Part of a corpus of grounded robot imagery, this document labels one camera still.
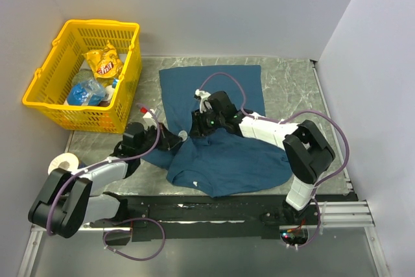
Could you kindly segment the blue t-shirt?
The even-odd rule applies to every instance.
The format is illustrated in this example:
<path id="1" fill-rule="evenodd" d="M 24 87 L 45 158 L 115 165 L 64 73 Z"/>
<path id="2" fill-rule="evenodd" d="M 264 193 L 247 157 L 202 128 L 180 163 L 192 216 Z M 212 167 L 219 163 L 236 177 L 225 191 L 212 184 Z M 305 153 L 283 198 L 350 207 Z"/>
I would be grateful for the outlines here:
<path id="1" fill-rule="evenodd" d="M 198 109 L 195 90 L 225 91 L 231 102 L 265 114 L 261 66 L 193 66 L 160 70 L 163 108 L 170 132 L 191 129 L 191 113 Z M 280 186 L 291 176 L 285 151 L 263 141 L 241 138 L 218 129 L 212 135 L 188 138 L 177 151 L 154 149 L 144 157 L 167 170 L 175 186 L 190 187 L 210 197 L 249 193 Z"/>

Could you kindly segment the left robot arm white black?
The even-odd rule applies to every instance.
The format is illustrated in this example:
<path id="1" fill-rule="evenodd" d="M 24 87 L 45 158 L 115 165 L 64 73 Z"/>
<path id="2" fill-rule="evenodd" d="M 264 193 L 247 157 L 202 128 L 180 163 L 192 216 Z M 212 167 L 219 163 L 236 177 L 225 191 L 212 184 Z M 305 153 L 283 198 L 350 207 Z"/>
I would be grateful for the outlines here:
<path id="1" fill-rule="evenodd" d="M 122 226 L 128 220 L 128 201 L 113 193 L 95 196 L 93 192 L 131 176 L 141 158 L 154 149 L 170 152 L 182 142 L 163 123 L 148 128 L 138 122 L 128 124 L 122 140 L 103 161 L 73 172 L 53 170 L 28 212 L 29 222 L 64 238 L 72 237 L 83 224 L 102 219 Z"/>

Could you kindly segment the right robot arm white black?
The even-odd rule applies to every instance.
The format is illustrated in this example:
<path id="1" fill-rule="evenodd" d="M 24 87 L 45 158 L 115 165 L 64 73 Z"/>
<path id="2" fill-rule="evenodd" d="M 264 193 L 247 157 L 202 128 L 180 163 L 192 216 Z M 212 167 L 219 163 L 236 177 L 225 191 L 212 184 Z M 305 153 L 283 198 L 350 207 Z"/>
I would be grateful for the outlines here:
<path id="1" fill-rule="evenodd" d="M 192 138 L 204 138 L 223 128 L 242 138 L 256 139 L 285 151 L 294 175 L 285 198 L 283 216 L 298 224 L 306 216 L 320 175 L 335 159 L 335 152 L 325 136 L 310 120 L 302 123 L 273 122 L 253 112 L 238 110 L 224 91 L 208 93 L 197 89 L 199 109 L 192 112 Z"/>

